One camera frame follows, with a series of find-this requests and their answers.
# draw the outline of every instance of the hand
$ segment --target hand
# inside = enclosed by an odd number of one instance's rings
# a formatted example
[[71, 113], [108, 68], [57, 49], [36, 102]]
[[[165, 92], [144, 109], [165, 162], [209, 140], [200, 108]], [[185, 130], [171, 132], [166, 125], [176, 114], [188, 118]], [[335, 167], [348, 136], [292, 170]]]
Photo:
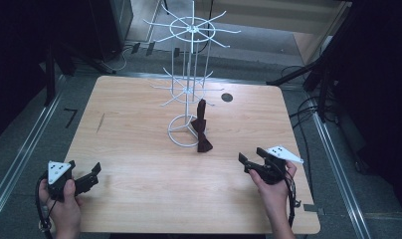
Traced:
[[78, 238], [81, 231], [81, 210], [82, 202], [75, 197], [75, 182], [69, 179], [64, 187], [64, 202], [50, 198], [47, 189], [47, 179], [43, 179], [40, 183], [39, 196], [40, 200], [46, 203], [56, 225], [57, 239], [62, 238]]
[[[286, 166], [288, 168], [286, 177], [292, 180], [297, 172], [297, 167], [290, 161], [287, 161]], [[263, 199], [275, 238], [295, 238], [288, 222], [287, 201], [289, 190], [285, 181], [282, 180], [270, 185], [263, 181], [256, 170], [250, 170], [250, 175]]]

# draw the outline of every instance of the black hole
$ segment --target black hole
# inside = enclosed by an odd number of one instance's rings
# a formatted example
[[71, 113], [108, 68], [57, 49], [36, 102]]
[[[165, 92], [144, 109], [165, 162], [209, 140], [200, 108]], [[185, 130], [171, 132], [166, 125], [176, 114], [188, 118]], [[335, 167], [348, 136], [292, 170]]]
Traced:
[[233, 97], [229, 93], [225, 93], [222, 95], [222, 100], [223, 102], [231, 102], [233, 100]]

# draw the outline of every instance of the gray floor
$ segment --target gray floor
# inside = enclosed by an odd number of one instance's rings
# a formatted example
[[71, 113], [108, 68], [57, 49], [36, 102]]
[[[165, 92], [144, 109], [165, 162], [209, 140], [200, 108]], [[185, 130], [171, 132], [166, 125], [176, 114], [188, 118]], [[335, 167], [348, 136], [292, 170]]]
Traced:
[[[167, 3], [171, 11], [173, 9], [184, 11], [185, 9], [181, 5], [183, 1], [168, 0]], [[158, 12], [157, 22], [166, 18], [169, 16], [164, 11]], [[227, 29], [246, 28], [228, 25], [223, 25], [223, 27], [228, 27]], [[286, 67], [302, 64], [291, 33], [255, 28], [248, 28], [243, 32], [246, 35], [239, 35], [240, 38], [233, 35], [229, 38], [223, 36], [221, 42], [231, 45], [229, 49], [220, 49], [220, 51], [218, 48], [212, 49], [211, 52], [214, 54], [210, 58], [210, 69], [214, 71], [214, 74], [211, 81], [263, 85], [265, 81], [278, 79], [281, 74], [285, 75], [297, 68], [286, 69]], [[161, 37], [162, 34], [164, 33], [154, 29], [152, 38]], [[268, 41], [271, 36], [274, 36], [273, 39], [276, 41]], [[140, 49], [136, 54], [130, 54], [130, 51], [127, 51], [123, 54], [126, 58], [126, 66], [117, 71], [117, 74], [120, 76], [164, 77], [162, 68], [170, 67], [170, 53], [165, 51], [169, 50], [167, 48], [166, 45], [156, 44], [155, 51], [150, 56], [145, 55], [146, 50], [144, 49]], [[122, 57], [118, 56], [117, 59], [107, 64], [112, 67], [120, 67], [123, 63]], [[0, 238], [44, 238], [37, 229], [38, 217], [34, 206], [36, 180], [46, 168], [48, 160], [64, 160], [92, 88], [100, 75], [81, 62], [77, 62], [77, 66], [78, 70], [74, 77], [66, 77], [60, 81], [63, 90], [56, 101], [56, 107], [53, 108], [52, 117], [47, 121], [46, 127], [42, 128], [41, 136], [31, 143], [34, 149], [32, 152], [25, 153], [24, 150], [21, 150], [21, 146], [44, 110], [44, 91], [28, 104], [0, 137], [0, 185], [3, 184], [3, 178], [7, 175], [11, 165], [19, 168], [18, 171], [8, 173], [18, 176], [18, 181], [14, 181], [12, 191], [7, 192], [9, 195], [7, 200], [0, 201], [0, 204], [4, 205], [0, 207]], [[289, 114], [296, 113], [306, 98], [317, 95], [316, 92], [304, 92], [302, 81], [303, 77], [298, 77], [281, 86]], [[65, 109], [78, 110], [77, 116], [69, 127], [66, 125], [71, 118], [71, 113]], [[292, 118], [292, 121], [295, 125], [298, 119]], [[364, 216], [370, 237], [402, 238], [402, 210], [393, 194], [391, 185], [378, 175], [358, 173], [341, 129], [330, 121], [324, 126], [331, 135], [337, 159]], [[308, 238], [358, 237], [314, 117], [305, 120], [301, 124], [301, 128], [295, 127], [294, 132], [301, 157], [310, 163], [311, 189], [315, 205], [319, 209], [318, 217], [321, 225], [319, 233], [308, 235]], [[309, 163], [305, 163], [305, 170], [308, 170]], [[108, 234], [83, 233], [82, 238], [108, 238]]]

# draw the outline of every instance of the table top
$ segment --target table top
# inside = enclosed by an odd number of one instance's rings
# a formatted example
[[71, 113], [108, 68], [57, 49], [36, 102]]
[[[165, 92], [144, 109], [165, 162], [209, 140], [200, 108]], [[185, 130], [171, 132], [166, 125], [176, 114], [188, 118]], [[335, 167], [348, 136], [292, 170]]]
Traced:
[[[162, 106], [172, 98], [170, 91], [153, 86], [170, 85], [143, 78], [98, 79], [65, 159], [76, 162], [75, 178], [101, 164], [99, 184], [80, 195], [82, 230], [271, 233], [257, 187], [238, 154], [264, 164], [256, 148], [282, 145], [299, 155], [281, 90], [207, 82], [206, 132], [214, 147], [201, 153], [168, 136], [169, 123], [185, 114], [185, 104]], [[231, 102], [222, 100], [225, 93], [232, 95]], [[196, 115], [196, 108], [190, 104], [189, 112]], [[304, 169], [297, 167], [298, 200], [313, 204]], [[293, 229], [317, 233], [316, 213], [296, 208]]]

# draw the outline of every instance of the wire display stand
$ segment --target wire display stand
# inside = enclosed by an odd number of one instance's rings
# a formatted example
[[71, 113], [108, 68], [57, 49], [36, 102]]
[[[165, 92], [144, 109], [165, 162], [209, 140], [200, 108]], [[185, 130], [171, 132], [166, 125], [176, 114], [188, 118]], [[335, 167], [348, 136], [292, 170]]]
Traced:
[[[168, 72], [163, 68], [164, 72], [171, 78], [170, 87], [156, 87], [156, 89], [168, 90], [170, 91], [171, 99], [164, 103], [162, 106], [166, 106], [173, 101], [182, 103], [185, 105], [184, 115], [177, 116], [173, 119], [168, 127], [168, 135], [170, 139], [180, 145], [180, 146], [195, 146], [198, 144], [198, 134], [194, 128], [191, 126], [191, 122], [197, 119], [197, 116], [192, 115], [189, 112], [190, 104], [197, 104], [202, 99], [204, 99], [207, 91], [223, 91], [224, 89], [205, 89], [205, 81], [208, 79], [213, 72], [207, 74], [208, 72], [208, 60], [210, 58], [211, 43], [214, 42], [223, 48], [229, 48], [230, 46], [225, 46], [220, 42], [214, 40], [216, 32], [226, 32], [226, 33], [239, 33], [240, 31], [228, 31], [216, 28], [212, 21], [224, 16], [226, 11], [222, 14], [205, 20], [199, 17], [195, 17], [195, 7], [194, 1], [192, 1], [192, 16], [190, 17], [177, 17], [171, 11], [161, 5], [169, 15], [174, 17], [174, 20], [170, 24], [158, 24], [147, 22], [147, 24], [152, 26], [167, 27], [171, 35], [154, 42], [163, 42], [166, 40], [171, 40], [171, 72]], [[182, 62], [182, 75], [175, 74], [175, 41], [181, 41], [184, 43], [183, 49], [183, 62]], [[199, 60], [199, 50], [200, 43], [206, 44], [207, 47], [207, 57], [205, 60], [205, 66], [203, 75], [198, 76], [198, 60]], [[182, 132], [189, 131], [190, 137], [179, 138]]]

